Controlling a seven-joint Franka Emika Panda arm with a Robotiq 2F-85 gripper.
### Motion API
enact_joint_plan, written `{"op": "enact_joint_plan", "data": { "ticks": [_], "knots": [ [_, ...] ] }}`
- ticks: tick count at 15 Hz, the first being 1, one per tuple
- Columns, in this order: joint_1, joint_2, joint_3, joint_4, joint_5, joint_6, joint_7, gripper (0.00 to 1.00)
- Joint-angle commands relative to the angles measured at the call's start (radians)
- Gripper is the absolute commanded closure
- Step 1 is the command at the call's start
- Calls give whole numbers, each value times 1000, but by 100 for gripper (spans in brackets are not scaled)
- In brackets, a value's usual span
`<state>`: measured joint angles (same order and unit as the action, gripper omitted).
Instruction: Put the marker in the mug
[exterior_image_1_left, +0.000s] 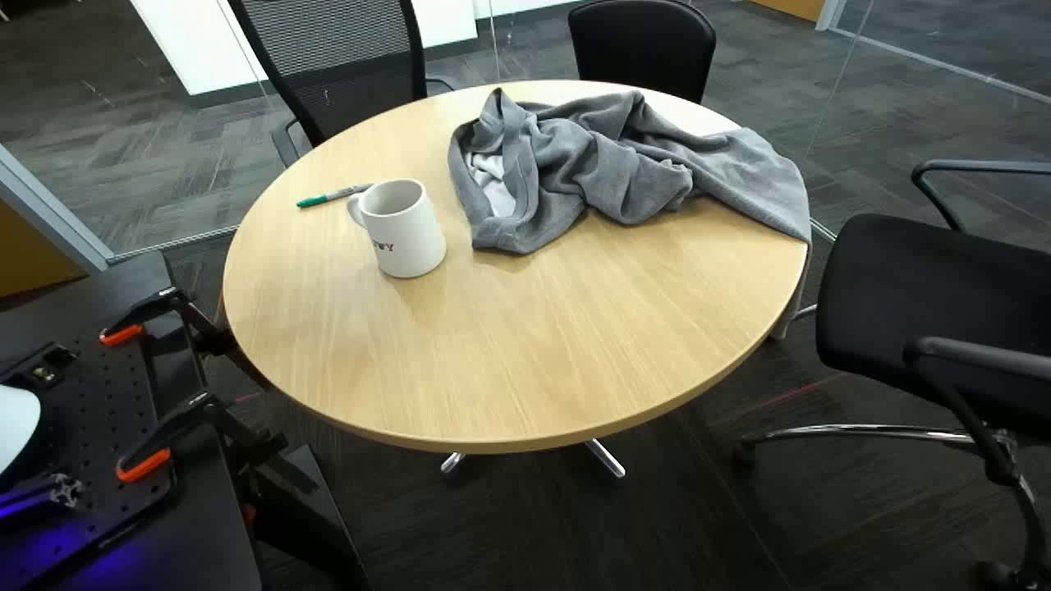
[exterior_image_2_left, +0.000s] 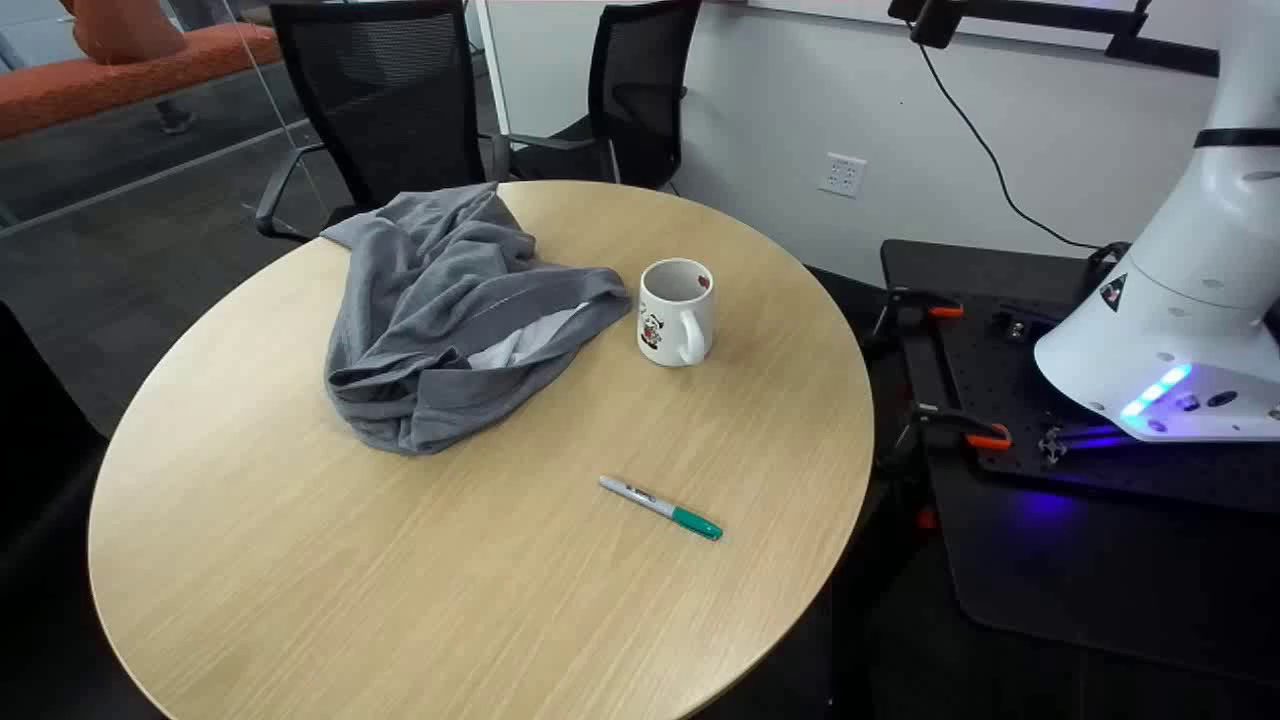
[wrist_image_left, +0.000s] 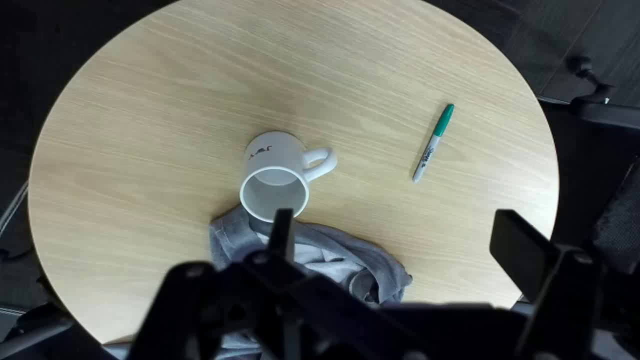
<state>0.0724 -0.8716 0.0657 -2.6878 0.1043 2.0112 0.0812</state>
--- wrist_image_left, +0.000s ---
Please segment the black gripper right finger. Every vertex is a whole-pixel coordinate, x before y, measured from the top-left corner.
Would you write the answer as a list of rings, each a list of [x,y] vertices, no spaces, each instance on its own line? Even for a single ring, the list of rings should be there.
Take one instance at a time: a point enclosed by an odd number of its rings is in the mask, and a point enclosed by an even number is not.
[[[514,210],[498,210],[489,254],[525,300],[536,300],[559,250]]]

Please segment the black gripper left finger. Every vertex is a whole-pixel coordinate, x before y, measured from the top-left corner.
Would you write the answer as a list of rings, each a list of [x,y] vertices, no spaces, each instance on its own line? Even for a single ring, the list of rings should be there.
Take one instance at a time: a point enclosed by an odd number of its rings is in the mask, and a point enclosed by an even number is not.
[[[294,222],[294,210],[281,208],[275,211],[271,232],[270,232],[268,250],[283,259],[294,257],[291,222]]]

